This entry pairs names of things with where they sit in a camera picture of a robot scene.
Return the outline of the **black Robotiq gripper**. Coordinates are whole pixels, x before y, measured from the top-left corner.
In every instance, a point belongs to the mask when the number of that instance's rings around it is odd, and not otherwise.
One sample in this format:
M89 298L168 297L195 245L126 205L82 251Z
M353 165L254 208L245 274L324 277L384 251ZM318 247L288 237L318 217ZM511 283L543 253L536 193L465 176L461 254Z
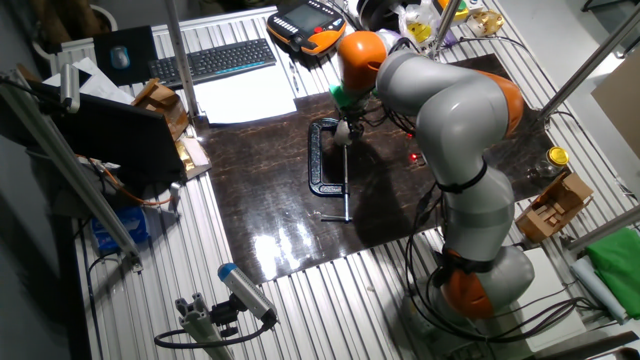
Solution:
M362 138L364 126L361 122L366 120L368 111L366 105L352 103L340 108L341 120L338 128L341 131L349 130L349 139L356 141Z

